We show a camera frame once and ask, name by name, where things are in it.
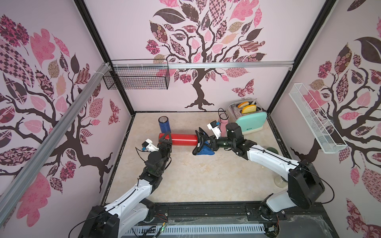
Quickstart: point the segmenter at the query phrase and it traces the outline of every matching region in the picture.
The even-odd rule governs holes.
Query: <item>red cylinder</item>
[[[159,134],[159,139],[164,135],[164,133]],[[172,145],[189,145],[196,146],[197,145],[197,135],[186,135],[186,134],[172,134]]]

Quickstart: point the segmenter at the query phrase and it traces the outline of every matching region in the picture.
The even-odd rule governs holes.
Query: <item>pink bottle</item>
[[[223,110],[223,112],[220,114],[220,109],[218,109],[218,117],[219,117],[219,129],[221,130],[221,136],[226,137],[226,124],[229,123],[229,116],[226,114],[226,112]]]

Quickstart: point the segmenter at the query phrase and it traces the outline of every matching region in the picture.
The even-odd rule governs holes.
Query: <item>tree trunk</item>
[[[201,89],[200,81],[204,78],[207,72],[205,71],[205,69],[196,69],[196,70],[198,74],[192,86],[197,92],[197,99],[191,105],[186,106],[185,108],[198,105],[200,110],[203,110],[206,112],[206,109],[202,108],[202,105],[214,105],[213,103],[209,103],[207,100],[204,99],[205,94]]]

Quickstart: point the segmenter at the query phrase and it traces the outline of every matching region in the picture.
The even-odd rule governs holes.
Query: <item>white wire basket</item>
[[[295,83],[289,96],[306,120],[324,153],[337,153],[348,146],[332,121],[328,119],[325,111],[302,83]]]

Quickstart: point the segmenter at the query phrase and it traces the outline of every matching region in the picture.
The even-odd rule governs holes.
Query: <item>blue water bottle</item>
[[[166,133],[166,132],[171,133],[168,117],[165,117],[165,116],[159,117],[159,126],[162,133]]]

